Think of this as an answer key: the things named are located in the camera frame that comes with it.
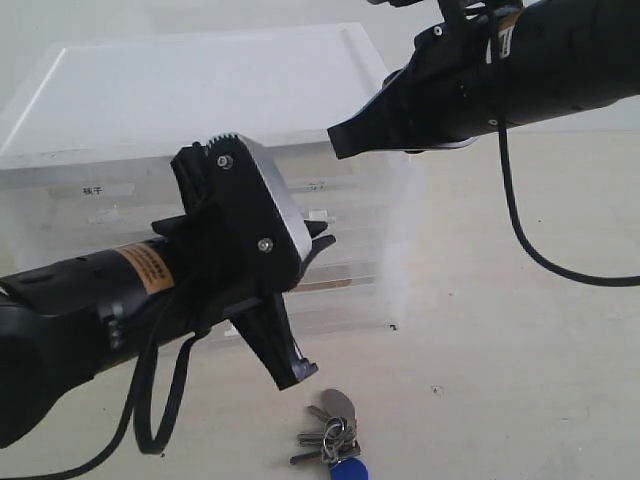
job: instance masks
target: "plastic storage box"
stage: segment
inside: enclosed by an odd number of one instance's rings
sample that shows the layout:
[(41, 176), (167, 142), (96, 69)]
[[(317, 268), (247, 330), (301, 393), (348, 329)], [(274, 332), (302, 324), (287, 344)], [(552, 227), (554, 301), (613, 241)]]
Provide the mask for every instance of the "plastic storage box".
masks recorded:
[(182, 211), (173, 155), (238, 131), (338, 239), (287, 295), (294, 330), (399, 325), (421, 175), (401, 153), (338, 161), (325, 132), (385, 75), (357, 24), (52, 48), (0, 120), (5, 273), (149, 238)]

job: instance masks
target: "beige floor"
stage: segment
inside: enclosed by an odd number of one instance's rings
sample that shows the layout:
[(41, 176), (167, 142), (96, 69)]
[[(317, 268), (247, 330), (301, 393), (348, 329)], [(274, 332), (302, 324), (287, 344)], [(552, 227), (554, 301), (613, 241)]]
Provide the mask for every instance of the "beige floor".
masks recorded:
[[(45, 11), (44, 1), (0, 4), (0, 13), (14, 8), (24, 25), (16, 31), (0, 14), (0, 53), (9, 65), (0, 98), (10, 96), (11, 75), (26, 73), (23, 63), (49, 40), (126, 35), (143, 20), (171, 30), (177, 11), (169, 1), (132, 2), (147, 8), (144, 16), (125, 8), (128, 2), (60, 3), (57, 13)], [(209, 7), (186, 3), (191, 17), (176, 24), (204, 28)], [(284, 15), (289, 7), (298, 13), (292, 22), (309, 23), (311, 14), (292, 3), (263, 1), (261, 12), (270, 5)], [(131, 15), (116, 20), (117, 5)], [(345, 11), (342, 17), (360, 10)], [(422, 24), (398, 15), (414, 30)], [(92, 17), (92, 25), (78, 20)], [(385, 47), (380, 20), (366, 20), (385, 59), (399, 61), (402, 42)], [(225, 26), (246, 22), (231, 18)], [(6, 41), (9, 33), (14, 43)], [(640, 134), (521, 134), (513, 143), (525, 226), (540, 249), (594, 274), (639, 273)], [(508, 225), (494, 139), (418, 161), (427, 165), (427, 191), (424, 217), (416, 219), (422, 227), (405, 329), (303, 339), (321, 372), (283, 393), (248, 349), (198, 350), (166, 457), (139, 456), (129, 437), (86, 478), (327, 478), (318, 467), (293, 469), (287, 458), (307, 423), (303, 406), (329, 386), (356, 403), (362, 458), (375, 479), (637, 478), (637, 291), (574, 285), (532, 264)], [(168, 362), (164, 367), (166, 389)], [(70, 467), (98, 451), (113, 431), (130, 370), (109, 372), (61, 401), (32, 435), (0, 451), (0, 475)]]

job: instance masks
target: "white wall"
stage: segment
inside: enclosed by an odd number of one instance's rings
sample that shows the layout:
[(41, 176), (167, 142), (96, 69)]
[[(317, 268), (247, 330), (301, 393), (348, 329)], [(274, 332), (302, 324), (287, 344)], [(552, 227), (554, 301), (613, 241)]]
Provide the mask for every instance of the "white wall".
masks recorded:
[[(360, 20), (393, 68), (435, 15), (431, 4), (392, 12), (364, 0), (231, 4), (4, 0), (0, 104), (53, 41)], [(640, 272), (640, 135), (531, 133), (513, 142), (525, 226), (541, 250), (595, 274)], [(532, 264), (507, 222), (493, 138), (422, 161), (429, 174), (407, 329), (304, 340), (321, 372), (283, 393), (248, 349), (196, 351), (166, 458), (140, 457), (129, 437), (87, 478), (327, 478), (286, 460), (303, 406), (329, 386), (356, 402), (373, 478), (636, 478), (637, 291), (573, 285)], [(168, 374), (165, 362), (164, 387)], [(0, 476), (95, 453), (129, 375), (129, 366), (116, 369), (60, 402), (30, 437), (0, 452)]]

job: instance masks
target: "screw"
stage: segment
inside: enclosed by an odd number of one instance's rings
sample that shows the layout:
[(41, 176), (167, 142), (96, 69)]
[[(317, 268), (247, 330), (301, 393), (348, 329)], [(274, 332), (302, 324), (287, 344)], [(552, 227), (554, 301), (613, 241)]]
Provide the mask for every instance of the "screw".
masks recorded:
[(229, 170), (233, 167), (233, 157), (231, 155), (221, 155), (218, 157), (218, 161), (216, 163), (220, 168)]
[(270, 238), (263, 238), (258, 242), (258, 250), (262, 253), (269, 253), (273, 250), (273, 240)]

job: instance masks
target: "blue key fob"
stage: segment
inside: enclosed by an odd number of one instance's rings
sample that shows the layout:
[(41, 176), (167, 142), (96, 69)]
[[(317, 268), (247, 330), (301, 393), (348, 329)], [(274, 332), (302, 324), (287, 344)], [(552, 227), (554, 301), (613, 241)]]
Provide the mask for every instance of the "blue key fob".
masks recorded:
[(368, 480), (369, 472), (360, 460), (347, 458), (330, 468), (331, 480)]

